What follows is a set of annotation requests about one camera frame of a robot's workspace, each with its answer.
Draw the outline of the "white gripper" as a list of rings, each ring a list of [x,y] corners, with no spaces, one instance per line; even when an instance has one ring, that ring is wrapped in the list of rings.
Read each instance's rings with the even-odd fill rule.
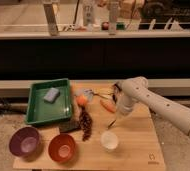
[[[121,116],[128,116],[133,111],[134,105],[136,103],[136,99],[127,95],[121,95],[116,104],[118,114]]]

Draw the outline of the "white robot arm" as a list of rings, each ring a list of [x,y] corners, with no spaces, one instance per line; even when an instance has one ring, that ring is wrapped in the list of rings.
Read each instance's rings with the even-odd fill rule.
[[[128,116],[134,105],[142,102],[190,137],[190,108],[150,91],[145,77],[126,79],[119,82],[118,86],[122,90],[117,102],[121,115]]]

